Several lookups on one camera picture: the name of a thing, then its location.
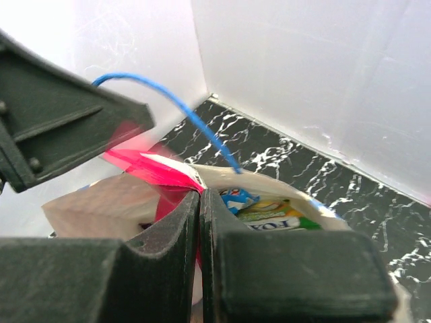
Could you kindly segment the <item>green yellow snack bag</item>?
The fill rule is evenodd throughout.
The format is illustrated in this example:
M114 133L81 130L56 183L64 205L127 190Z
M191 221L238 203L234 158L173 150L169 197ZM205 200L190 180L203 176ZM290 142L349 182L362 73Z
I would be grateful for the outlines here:
M288 199L262 200L236 214L253 231L315 230L322 227L291 206Z

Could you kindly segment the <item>pink REAL chips bag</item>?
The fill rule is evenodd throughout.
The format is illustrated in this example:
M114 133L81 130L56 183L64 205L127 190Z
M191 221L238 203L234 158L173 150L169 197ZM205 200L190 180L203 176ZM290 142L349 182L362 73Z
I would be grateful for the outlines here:
M188 192L201 194L207 187L195 168L169 158L163 147L155 145L148 150L142 132L136 124L122 122L102 157L158 192L155 221L159 221L179 206Z

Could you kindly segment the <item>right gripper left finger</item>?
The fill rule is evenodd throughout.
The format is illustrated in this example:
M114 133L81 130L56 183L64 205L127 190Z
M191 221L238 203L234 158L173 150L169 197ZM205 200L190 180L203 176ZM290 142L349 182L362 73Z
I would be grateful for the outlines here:
M188 322L200 197L128 242L3 238L2 322Z

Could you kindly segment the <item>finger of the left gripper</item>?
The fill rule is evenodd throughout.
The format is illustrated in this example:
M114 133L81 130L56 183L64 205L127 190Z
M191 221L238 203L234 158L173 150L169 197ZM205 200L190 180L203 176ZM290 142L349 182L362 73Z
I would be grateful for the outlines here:
M44 62L1 33L1 183L23 192L154 128L145 103Z

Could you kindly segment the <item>blue checkered paper bag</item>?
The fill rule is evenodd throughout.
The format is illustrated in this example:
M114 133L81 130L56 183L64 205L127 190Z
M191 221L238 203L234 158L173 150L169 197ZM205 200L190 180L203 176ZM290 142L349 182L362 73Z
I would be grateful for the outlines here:
M104 153L121 173L43 206L72 261L52 286L79 322L411 322L410 294L373 241L285 182L242 170L164 86L226 167L186 164L133 142Z

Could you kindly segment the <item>blue snack bag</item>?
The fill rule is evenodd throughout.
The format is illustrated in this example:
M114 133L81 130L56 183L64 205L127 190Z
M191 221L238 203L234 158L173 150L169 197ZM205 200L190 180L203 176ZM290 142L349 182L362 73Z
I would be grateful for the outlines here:
M220 197L228 210L234 215L260 201L259 196L253 195L242 188L221 190Z

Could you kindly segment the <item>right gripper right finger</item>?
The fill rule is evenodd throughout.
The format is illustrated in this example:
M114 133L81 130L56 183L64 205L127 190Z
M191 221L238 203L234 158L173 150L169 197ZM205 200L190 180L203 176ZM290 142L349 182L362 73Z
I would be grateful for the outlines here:
M356 231L253 231L201 196L205 322L388 322L399 304L378 250Z

